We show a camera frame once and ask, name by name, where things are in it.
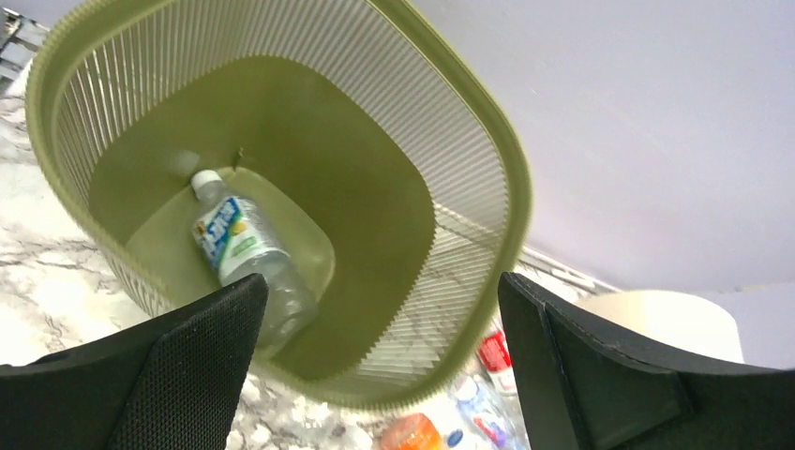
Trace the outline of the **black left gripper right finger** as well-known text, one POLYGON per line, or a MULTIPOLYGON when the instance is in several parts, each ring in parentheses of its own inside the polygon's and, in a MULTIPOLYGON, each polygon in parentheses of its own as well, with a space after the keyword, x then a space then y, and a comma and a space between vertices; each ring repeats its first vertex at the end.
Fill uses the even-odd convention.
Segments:
POLYGON ((498 286, 534 449, 790 449, 794 373, 679 350, 517 273, 498 286))

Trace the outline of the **orange plastic bottle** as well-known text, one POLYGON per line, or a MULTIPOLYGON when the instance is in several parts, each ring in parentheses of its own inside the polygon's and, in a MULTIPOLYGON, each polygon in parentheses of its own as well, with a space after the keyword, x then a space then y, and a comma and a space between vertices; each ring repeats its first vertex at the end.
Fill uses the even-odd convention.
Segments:
POLYGON ((381 450, 440 450, 443 439, 431 420, 421 412, 398 419, 379 439, 381 450))

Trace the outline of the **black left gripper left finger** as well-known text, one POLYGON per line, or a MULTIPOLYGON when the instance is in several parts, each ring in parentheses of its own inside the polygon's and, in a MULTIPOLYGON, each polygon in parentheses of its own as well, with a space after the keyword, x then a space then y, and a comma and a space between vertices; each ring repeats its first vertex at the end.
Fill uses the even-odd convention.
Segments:
POLYGON ((5 449, 222 449, 268 287, 244 277, 110 336, 1 368, 5 449))

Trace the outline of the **clear bottle blue purple label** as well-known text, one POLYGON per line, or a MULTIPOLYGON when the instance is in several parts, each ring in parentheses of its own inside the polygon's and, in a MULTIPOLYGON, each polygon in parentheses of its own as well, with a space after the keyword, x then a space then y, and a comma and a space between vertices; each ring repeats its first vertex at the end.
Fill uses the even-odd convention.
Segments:
POLYGON ((529 449, 502 398, 482 378, 460 376, 452 384, 451 396, 464 421, 494 449, 529 449))

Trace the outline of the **clear bottle blue green label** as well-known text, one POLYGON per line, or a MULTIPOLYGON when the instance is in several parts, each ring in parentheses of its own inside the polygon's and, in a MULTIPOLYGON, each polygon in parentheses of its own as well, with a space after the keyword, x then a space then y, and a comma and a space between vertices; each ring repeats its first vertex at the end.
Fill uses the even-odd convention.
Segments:
POLYGON ((200 205, 191 235, 219 283, 263 276, 266 308, 258 345, 272 358, 318 315, 317 299, 264 211, 233 190, 218 172, 201 170, 190 185, 200 205))

